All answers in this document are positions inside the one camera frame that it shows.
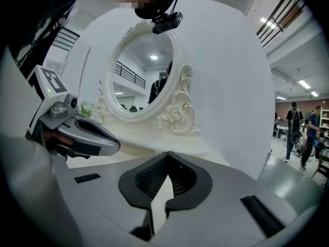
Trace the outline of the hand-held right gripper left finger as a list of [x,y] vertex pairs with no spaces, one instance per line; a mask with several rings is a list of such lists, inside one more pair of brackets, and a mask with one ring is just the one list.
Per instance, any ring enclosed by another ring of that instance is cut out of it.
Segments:
[[105,165],[70,168],[73,177],[97,173],[100,177],[78,184],[85,196],[101,214],[128,233],[158,233],[167,221],[165,204],[169,200],[169,177],[147,209],[131,206],[119,190],[119,179],[157,154]]

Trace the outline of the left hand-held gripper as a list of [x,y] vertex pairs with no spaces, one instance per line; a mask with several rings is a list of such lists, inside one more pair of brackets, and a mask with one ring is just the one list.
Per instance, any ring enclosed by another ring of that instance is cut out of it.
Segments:
[[[67,158],[110,156],[120,149],[120,141],[104,126],[90,118],[73,117],[78,113],[78,97],[61,80],[56,71],[36,65],[27,78],[41,99],[26,132],[26,139],[49,149],[51,154]],[[46,132],[59,132],[74,139],[69,148],[57,137],[45,138]]]

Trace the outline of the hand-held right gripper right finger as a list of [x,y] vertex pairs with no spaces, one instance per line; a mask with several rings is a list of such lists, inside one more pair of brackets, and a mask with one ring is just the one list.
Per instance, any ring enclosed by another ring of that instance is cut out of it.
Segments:
[[154,236],[157,246],[298,246],[302,231],[320,204],[320,186],[274,156],[260,177],[198,157],[213,180],[195,209],[174,211]]

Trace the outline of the person's left hand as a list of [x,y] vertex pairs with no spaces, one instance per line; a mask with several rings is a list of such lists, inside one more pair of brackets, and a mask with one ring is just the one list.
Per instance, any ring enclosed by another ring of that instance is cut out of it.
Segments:
[[46,148],[51,151],[57,144],[72,146],[74,144],[74,140],[61,135],[57,131],[53,130],[44,130],[43,132],[44,141]]

